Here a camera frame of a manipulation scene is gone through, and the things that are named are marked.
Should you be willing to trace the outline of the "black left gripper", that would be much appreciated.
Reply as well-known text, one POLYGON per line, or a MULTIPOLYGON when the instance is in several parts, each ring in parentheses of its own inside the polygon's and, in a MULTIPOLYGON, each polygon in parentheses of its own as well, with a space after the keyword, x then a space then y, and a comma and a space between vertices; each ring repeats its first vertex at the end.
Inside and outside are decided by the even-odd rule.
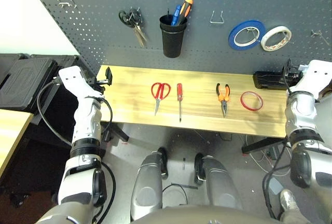
POLYGON ((104 80, 97 80, 96 77, 91 77, 87 79, 87 84, 95 91, 104 93, 105 91, 104 85, 107 84, 110 86, 113 81, 113 75, 109 66, 105 71, 105 76, 106 76, 106 83, 104 82, 104 80))

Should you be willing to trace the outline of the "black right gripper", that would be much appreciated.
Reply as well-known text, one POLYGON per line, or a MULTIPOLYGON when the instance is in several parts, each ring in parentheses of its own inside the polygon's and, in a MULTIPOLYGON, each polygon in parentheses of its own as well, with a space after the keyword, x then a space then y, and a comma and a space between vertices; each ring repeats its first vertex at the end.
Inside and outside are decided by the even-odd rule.
POLYGON ((295 67, 292 67, 291 60, 287 59, 283 66, 283 83, 285 86, 295 86, 297 83, 299 83, 302 76, 302 72, 296 70, 295 67))

